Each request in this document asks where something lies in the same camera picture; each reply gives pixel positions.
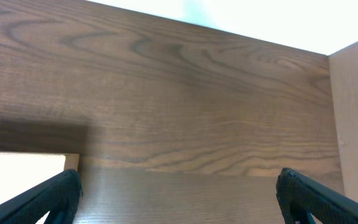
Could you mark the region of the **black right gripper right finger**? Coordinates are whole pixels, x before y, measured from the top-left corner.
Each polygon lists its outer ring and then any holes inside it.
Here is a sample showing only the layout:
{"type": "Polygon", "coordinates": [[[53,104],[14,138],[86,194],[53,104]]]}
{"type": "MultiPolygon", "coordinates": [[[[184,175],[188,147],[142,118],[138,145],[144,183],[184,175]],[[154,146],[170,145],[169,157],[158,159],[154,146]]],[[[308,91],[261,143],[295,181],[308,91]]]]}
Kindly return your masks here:
{"type": "Polygon", "coordinates": [[[282,169],[276,196],[286,224],[358,224],[358,203],[290,169],[282,169]]]}

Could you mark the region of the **cardboard box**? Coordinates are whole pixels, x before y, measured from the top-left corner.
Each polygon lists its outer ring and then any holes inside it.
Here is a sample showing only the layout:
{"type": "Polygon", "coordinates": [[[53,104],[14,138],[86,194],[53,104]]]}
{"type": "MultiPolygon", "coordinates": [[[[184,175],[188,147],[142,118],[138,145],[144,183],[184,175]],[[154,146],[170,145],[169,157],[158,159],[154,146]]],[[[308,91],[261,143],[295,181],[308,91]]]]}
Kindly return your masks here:
{"type": "Polygon", "coordinates": [[[78,169],[79,154],[0,152],[0,204],[67,169],[78,169]]]}

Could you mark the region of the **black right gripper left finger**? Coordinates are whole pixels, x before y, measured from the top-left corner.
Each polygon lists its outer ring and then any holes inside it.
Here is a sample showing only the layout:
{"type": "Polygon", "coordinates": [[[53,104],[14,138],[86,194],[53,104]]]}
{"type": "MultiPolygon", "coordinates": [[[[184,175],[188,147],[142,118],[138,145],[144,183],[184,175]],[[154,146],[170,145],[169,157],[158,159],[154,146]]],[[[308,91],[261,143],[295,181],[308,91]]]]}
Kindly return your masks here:
{"type": "Polygon", "coordinates": [[[72,224],[83,196],[80,176],[67,169],[0,204],[0,224],[72,224]]]}

